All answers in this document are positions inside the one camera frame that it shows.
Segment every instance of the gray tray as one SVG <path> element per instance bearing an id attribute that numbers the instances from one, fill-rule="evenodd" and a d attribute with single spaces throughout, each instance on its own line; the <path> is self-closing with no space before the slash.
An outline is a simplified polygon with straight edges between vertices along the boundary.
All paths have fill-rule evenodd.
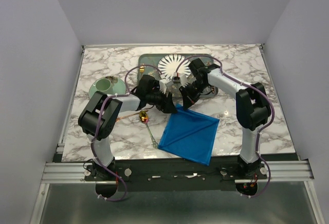
<path id="1" fill-rule="evenodd" d="M 159 61 L 163 57 L 165 57 L 166 55 L 169 55 L 169 54 L 172 54 L 172 53 L 146 53 L 146 54 L 142 54 L 138 59 L 138 66 L 141 66 L 143 64 L 158 66 Z M 209 55 L 209 54 L 205 54 L 205 53 L 201 53 L 201 54 L 200 53 L 198 53 L 198 54 L 178 53 L 178 54 L 182 55 L 184 57 L 189 57 L 189 56 L 192 56 L 192 55 Z M 210 58 L 207 58 L 207 57 L 199 57 L 199 58 L 202 60 L 202 62 L 205 65 L 210 65 L 210 64 L 213 63 L 213 60 L 210 59 Z M 151 75 L 155 79 L 160 80 L 160 74 L 157 72 L 157 70 L 155 70 L 152 67 L 145 67 L 143 73 L 138 71 L 138 73 L 137 73 L 137 81 L 138 82 L 141 79 L 143 74 Z M 188 76 L 188 81 L 190 83 L 192 83 L 194 80 L 195 80 L 195 77 L 192 74 L 190 76 Z M 171 92 L 173 94 L 173 97 L 181 98 L 179 87 L 180 87 L 180 84 L 173 84 L 171 87 L 169 87 L 169 89 L 167 91 Z M 217 93 L 218 93 L 217 88 L 214 88 L 212 90 L 210 90 L 209 88 L 206 88 L 203 94 L 207 94 L 207 95 L 201 95 L 200 98 L 211 98 L 211 97 L 216 96 Z"/>

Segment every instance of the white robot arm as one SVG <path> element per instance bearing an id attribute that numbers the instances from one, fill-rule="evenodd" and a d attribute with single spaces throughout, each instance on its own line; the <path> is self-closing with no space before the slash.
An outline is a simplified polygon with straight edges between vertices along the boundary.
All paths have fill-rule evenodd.
<path id="1" fill-rule="evenodd" d="M 184 101 L 183 107 L 187 109 L 197 102 L 200 94 L 208 86 L 215 86 L 233 97 L 236 100 L 236 117 L 243 127 L 241 166 L 245 174 L 252 174 L 260 165 L 260 137 L 257 133 L 271 115 L 270 105 L 264 98 L 266 97 L 264 86 L 261 83 L 238 84 L 237 82 L 243 83 L 243 81 L 236 81 L 233 76 L 223 73 L 218 65 L 205 66 L 200 59 L 191 61 L 189 68 L 196 80 L 188 83 L 186 78 L 182 78 L 182 86 L 179 90 Z"/>
<path id="2" fill-rule="evenodd" d="M 115 125 L 118 114 L 130 110 L 140 110 L 146 104 L 155 105 L 165 114 L 177 112 L 172 101 L 172 94 L 166 95 L 161 92 L 159 81 L 149 75 L 143 75 L 138 86 L 130 94 L 110 98 L 98 91 L 93 95 L 80 115 L 78 124 L 90 141 L 94 143 L 92 149 L 98 159 L 94 159 L 95 163 L 100 165 L 101 162 L 108 167 L 114 159 L 108 136 Z"/>

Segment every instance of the green saucer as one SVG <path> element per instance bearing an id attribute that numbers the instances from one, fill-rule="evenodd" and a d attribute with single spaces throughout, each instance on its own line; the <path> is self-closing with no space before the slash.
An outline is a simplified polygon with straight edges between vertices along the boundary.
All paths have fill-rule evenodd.
<path id="1" fill-rule="evenodd" d="M 115 77 L 115 76 L 106 76 L 104 77 L 105 79 L 109 79 L 111 81 L 111 87 L 112 89 L 110 90 L 109 95 L 114 95 L 115 93 L 117 94 L 125 94 L 125 84 L 124 81 Z M 89 98 L 91 98 L 98 89 L 96 88 L 96 82 L 98 80 L 94 81 L 92 86 L 89 89 Z"/>

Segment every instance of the white paper plate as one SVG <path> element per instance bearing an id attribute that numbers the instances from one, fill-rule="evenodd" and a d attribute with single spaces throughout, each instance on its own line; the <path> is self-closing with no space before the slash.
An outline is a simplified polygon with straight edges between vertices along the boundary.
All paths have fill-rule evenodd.
<path id="1" fill-rule="evenodd" d="M 163 57 L 159 63 L 158 68 L 166 76 L 166 78 L 172 78 L 177 66 L 185 59 L 184 56 L 180 54 L 170 54 Z M 185 61 L 178 70 L 178 73 L 185 74 L 188 77 L 191 74 L 189 69 L 190 61 Z"/>

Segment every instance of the metal frame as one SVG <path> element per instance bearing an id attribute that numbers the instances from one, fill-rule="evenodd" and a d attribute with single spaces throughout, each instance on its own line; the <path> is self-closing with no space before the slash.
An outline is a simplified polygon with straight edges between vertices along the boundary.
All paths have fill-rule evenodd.
<path id="1" fill-rule="evenodd" d="M 97 47 L 136 47 L 136 46 L 176 46 L 182 44 L 116 44 L 116 45 L 89 45 L 82 46 L 83 51 L 81 55 L 80 67 L 76 75 L 76 81 L 74 88 L 71 94 L 70 104 L 67 109 L 66 118 L 64 121 L 64 125 L 61 131 L 60 140 L 57 147 L 57 154 L 62 154 L 64 151 L 64 142 L 66 137 L 66 131 L 68 127 L 68 121 L 70 117 L 70 113 L 72 110 L 72 105 L 74 102 L 74 95 L 76 92 L 76 88 L 78 85 L 78 79 L 80 75 L 81 65 L 84 58 L 85 48 L 97 48 Z M 258 45 L 261 55 L 263 57 L 263 61 L 265 63 L 266 68 L 267 63 L 264 57 L 263 45 Z M 268 164 L 271 169 L 271 182 L 291 182 L 291 181 L 304 181 L 305 187 L 313 208 L 313 212 L 316 217 L 316 221 L 319 224 L 323 224 L 324 218 L 320 209 L 319 201 L 317 199 L 317 195 L 315 192 L 313 180 L 312 170 L 310 168 L 308 161 L 268 161 Z M 44 173 L 41 179 L 41 184 L 39 188 L 39 192 L 36 198 L 36 202 L 34 205 L 32 217 L 30 220 L 31 224 L 40 223 L 42 218 L 42 213 L 44 206 L 46 204 L 47 194 L 49 191 L 50 184 L 70 184 L 70 183 L 88 183 L 88 184 L 96 184 L 96 183 L 106 183 L 106 184 L 115 184 L 115 181 L 85 181 L 84 180 L 84 168 L 82 167 L 83 163 L 47 163 L 45 165 Z M 249 182 L 249 180 L 236 180 L 235 183 L 244 183 Z"/>
<path id="2" fill-rule="evenodd" d="M 49 191 L 49 184 L 41 183 L 38 191 L 38 195 L 36 197 L 36 201 L 34 204 L 34 209 L 32 212 L 30 224 L 40 223 L 42 212 L 45 207 L 45 203 L 47 200 L 47 195 Z"/>
<path id="3" fill-rule="evenodd" d="M 312 181 L 313 173 L 308 161 L 268 161 L 271 169 L 271 182 Z M 47 163 L 41 184 L 112 183 L 115 181 L 85 181 L 83 163 Z M 245 183 L 250 180 L 235 180 Z"/>
<path id="4" fill-rule="evenodd" d="M 313 181 L 306 181 L 304 182 L 305 188 L 308 194 L 308 198 L 310 200 L 316 221 L 318 224 L 325 224 L 322 211 L 320 208 L 320 203 L 317 197 L 317 194 L 315 192 L 314 184 Z"/>

